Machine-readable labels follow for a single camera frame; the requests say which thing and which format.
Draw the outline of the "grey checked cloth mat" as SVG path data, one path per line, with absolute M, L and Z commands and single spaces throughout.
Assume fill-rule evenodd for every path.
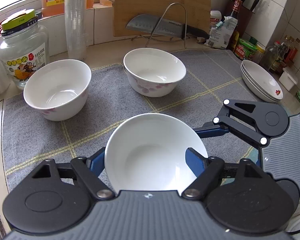
M 148 112 L 174 116 L 196 128 L 211 121 L 225 99 L 255 101 L 241 77 L 240 61 L 226 50 L 175 52 L 187 69 L 185 78 L 162 98 L 147 98 L 128 83 L 120 63 L 93 70 L 88 99 L 73 118 L 46 120 L 23 95 L 6 101 L 2 150 L 7 188 L 14 189 L 42 160 L 67 163 L 89 157 L 106 145 L 126 119 Z

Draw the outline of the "knife block with knives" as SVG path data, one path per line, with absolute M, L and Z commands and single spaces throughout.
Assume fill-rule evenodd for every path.
M 234 6 L 235 0 L 229 0 L 226 4 L 224 14 L 225 16 L 229 16 L 232 12 L 232 8 Z M 241 8 L 238 13 L 238 24 L 236 27 L 236 30 L 239 32 L 239 37 L 243 37 L 243 34 L 250 22 L 250 19 L 253 15 L 253 10 L 258 5 L 260 0 L 254 0 L 252 5 L 244 5 L 244 2 L 246 0 L 240 0 L 242 1 Z

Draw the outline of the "white salt box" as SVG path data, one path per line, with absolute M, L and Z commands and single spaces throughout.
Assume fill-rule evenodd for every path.
M 286 90 L 290 91 L 298 84 L 298 78 L 289 68 L 283 68 L 283 73 L 279 78 L 279 82 L 285 87 Z

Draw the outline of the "bamboo cutting board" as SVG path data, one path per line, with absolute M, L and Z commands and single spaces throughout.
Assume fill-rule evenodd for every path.
M 187 23 L 195 28 L 209 32 L 211 0 L 114 0 L 113 35 L 115 37 L 137 35 L 137 31 L 126 29 L 126 24 L 139 14 L 162 16 L 166 8 L 165 18 Z

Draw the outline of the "white floral bowl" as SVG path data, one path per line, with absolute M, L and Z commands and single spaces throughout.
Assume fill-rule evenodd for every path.
M 51 62 L 28 80 L 23 97 L 28 106 L 50 121 L 63 121 L 84 107 L 92 72 L 79 60 Z
M 131 50 L 123 58 L 123 65 L 130 86 L 151 98 L 166 96 L 186 76 L 182 61 L 160 49 Z

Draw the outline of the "green lidded tub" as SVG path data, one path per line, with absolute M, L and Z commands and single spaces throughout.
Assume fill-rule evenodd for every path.
M 240 60 L 251 61 L 257 51 L 257 47 L 245 39 L 239 38 L 237 45 L 234 49 L 234 54 Z

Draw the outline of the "group of condiment bottles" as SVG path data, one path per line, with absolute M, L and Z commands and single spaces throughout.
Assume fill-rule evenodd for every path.
M 283 69 L 291 67 L 294 63 L 296 54 L 299 51 L 300 39 L 286 35 L 283 41 L 279 44 L 278 56 L 270 67 L 270 72 L 281 75 Z

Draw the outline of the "stacked white plates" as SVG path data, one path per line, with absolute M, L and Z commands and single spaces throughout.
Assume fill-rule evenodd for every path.
M 283 90 L 277 81 L 261 66 L 253 61 L 241 63 L 242 79 L 247 87 L 261 100 L 279 103 L 283 99 Z

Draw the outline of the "white seasoning bag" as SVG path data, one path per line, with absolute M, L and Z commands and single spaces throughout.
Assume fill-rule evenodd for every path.
M 226 16 L 224 21 L 217 23 L 214 28 L 211 28 L 210 37 L 206 41 L 206 44 L 213 48 L 226 49 L 231 33 L 228 24 L 229 18 Z

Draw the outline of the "dark soy sauce bottle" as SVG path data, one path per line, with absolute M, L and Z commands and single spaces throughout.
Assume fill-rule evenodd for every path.
M 230 16 L 228 17 L 229 18 L 229 24 L 228 25 L 229 25 L 229 28 L 231 30 L 230 38 L 229 38 L 229 42 L 228 42 L 228 46 L 227 46 L 228 49 L 231 48 L 231 39 L 232 39 L 232 36 L 233 36 L 234 31 L 236 29 L 236 26 L 238 24 L 238 15 L 239 15 L 241 5 L 242 5 L 241 0 L 235 0 L 234 5 L 232 7 L 232 12 L 231 12 Z

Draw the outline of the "yellow lidded jar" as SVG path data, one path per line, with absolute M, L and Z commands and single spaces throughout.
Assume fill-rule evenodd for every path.
M 261 61 L 263 55 L 264 55 L 264 52 L 266 51 L 265 47 L 262 46 L 261 44 L 259 44 L 257 42 L 256 46 L 257 48 L 257 51 L 255 52 L 254 56 L 253 56 L 253 59 L 252 61 L 259 64 L 259 62 Z

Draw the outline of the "clear glass oil bottle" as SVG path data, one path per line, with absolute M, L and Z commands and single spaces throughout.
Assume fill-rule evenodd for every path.
M 275 41 L 272 46 L 269 46 L 264 55 L 262 56 L 259 65 L 263 67 L 266 71 L 270 70 L 272 64 L 276 60 L 279 54 L 280 43 L 279 41 Z

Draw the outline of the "santoku kitchen knife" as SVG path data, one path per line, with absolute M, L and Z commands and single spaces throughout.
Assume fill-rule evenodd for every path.
M 159 20 L 160 17 L 158 16 L 150 14 L 141 14 L 131 19 L 127 23 L 126 29 L 151 34 Z M 195 37 L 201 37 L 206 40 L 210 37 L 210 35 L 207 32 L 201 29 L 186 25 L 185 23 L 179 23 L 165 18 L 161 20 L 154 34 L 184 38 L 185 31 L 187 34 L 191 34 Z

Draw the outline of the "plain white bowl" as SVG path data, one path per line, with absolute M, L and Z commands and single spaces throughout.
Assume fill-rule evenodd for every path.
M 185 159 L 189 147 L 208 156 L 194 129 L 175 117 L 146 113 L 129 118 L 106 145 L 104 166 L 109 182 L 116 193 L 182 193 L 196 179 Z

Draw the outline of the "glass jar yellow lid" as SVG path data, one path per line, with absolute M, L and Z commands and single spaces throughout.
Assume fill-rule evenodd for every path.
M 0 60 L 19 89 L 49 63 L 49 33 L 34 9 L 24 9 L 1 23 Z

